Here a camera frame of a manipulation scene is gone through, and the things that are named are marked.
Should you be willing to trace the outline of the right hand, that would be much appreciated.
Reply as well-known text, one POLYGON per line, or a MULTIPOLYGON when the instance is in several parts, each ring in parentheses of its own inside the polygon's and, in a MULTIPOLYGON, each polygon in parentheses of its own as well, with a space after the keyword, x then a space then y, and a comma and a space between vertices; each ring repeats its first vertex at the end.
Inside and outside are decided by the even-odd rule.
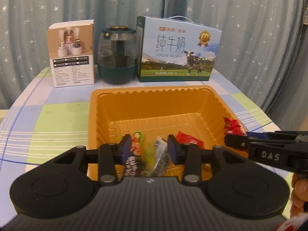
POLYGON ((304 204, 308 200, 308 181, 307 179, 299 179, 298 174, 293 174, 291 185, 293 191, 290 198, 292 202, 290 217, 294 217, 304 212, 304 204))

